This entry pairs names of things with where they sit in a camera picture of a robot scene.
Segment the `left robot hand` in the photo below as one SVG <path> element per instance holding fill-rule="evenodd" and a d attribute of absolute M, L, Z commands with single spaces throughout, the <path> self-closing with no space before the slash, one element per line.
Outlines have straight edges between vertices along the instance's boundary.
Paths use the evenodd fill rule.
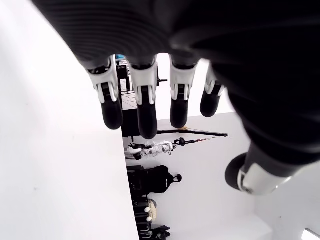
<path fill-rule="evenodd" d="M 91 65 L 106 54 L 210 60 L 251 139 L 227 183 L 265 195 L 320 160 L 317 0 L 36 0 Z"/>

